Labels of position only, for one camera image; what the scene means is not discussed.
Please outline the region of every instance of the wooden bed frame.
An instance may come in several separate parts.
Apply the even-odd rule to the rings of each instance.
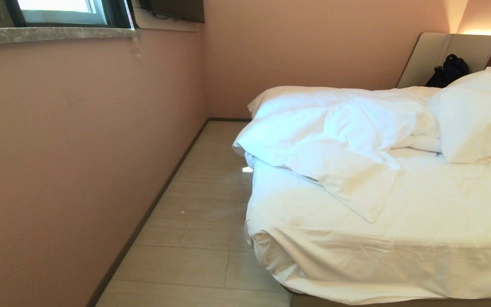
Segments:
[[[491,67],[491,56],[486,65]],[[311,295],[293,292],[284,287],[290,295],[291,307],[346,307],[348,305],[327,301]],[[418,299],[397,303],[369,304],[365,307],[491,307],[491,298],[486,299]]]

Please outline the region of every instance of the white bed sheet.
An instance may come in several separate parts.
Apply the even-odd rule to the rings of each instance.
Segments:
[[[491,159],[391,154],[402,169],[374,223],[254,159],[245,228],[259,263],[294,291],[350,305],[491,297]]]

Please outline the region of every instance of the bed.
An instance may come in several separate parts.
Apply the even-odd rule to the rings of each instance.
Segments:
[[[279,88],[275,94],[264,93],[250,105],[256,118],[251,125],[259,128],[249,133],[246,128],[234,144],[234,149],[246,156],[254,169],[245,232],[261,266],[294,293],[348,305],[491,298],[491,157],[475,163],[448,163],[443,154],[422,148],[425,142],[419,146],[424,150],[411,146],[414,141],[397,146],[395,143],[401,139],[394,139],[392,134],[388,136],[393,141],[392,148],[372,157],[388,161],[384,167],[374,165],[350,177],[342,175],[346,181],[328,180],[325,173],[320,173],[320,167],[314,171],[303,167],[321,163],[321,169],[348,171],[346,163],[333,162],[331,156],[318,156],[317,150],[333,149],[326,139],[306,146],[300,159],[287,154],[302,150],[296,145],[277,154],[265,154],[266,148],[287,146],[291,139],[300,138],[299,143],[310,141],[302,130],[275,145],[267,136],[288,136],[294,128],[282,126],[285,117],[297,116],[308,122],[308,116],[298,115],[302,111],[293,105],[293,100],[281,100],[295,90],[295,101],[310,101],[313,113],[326,107],[320,97],[334,94],[325,88]],[[373,99],[398,103],[400,99],[416,99],[420,107],[425,107],[438,91],[413,87],[373,94],[337,94],[364,100],[373,95]],[[286,113],[265,116],[275,104],[266,104],[263,111],[262,103],[278,99],[279,103],[284,102]],[[416,112],[408,107],[407,113],[399,116],[407,118],[413,111]],[[418,122],[421,112],[413,113]],[[327,120],[327,116],[323,113],[312,118]],[[344,119],[355,116],[372,119],[356,110],[349,111]],[[263,120],[274,125],[263,126]],[[306,126],[309,130],[318,129],[317,122],[312,120]],[[323,125],[321,129],[327,129],[327,123]],[[386,123],[380,125],[384,132],[392,130]],[[396,131],[402,126],[399,122]],[[361,137],[363,134],[369,135],[368,128]],[[362,165],[372,148],[362,148],[361,142],[347,142],[347,146],[361,147],[360,154],[339,157],[349,157],[351,164],[356,161]],[[368,181],[366,177],[375,178]],[[353,192],[335,187],[357,180],[365,184]]]

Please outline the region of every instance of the window sill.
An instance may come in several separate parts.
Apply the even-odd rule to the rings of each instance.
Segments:
[[[0,28],[0,43],[25,43],[28,41],[53,41],[59,39],[133,37],[131,29],[115,28]]]

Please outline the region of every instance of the light wood floor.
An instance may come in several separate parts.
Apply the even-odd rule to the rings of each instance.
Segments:
[[[244,237],[247,123],[208,123],[97,307],[288,307]]]

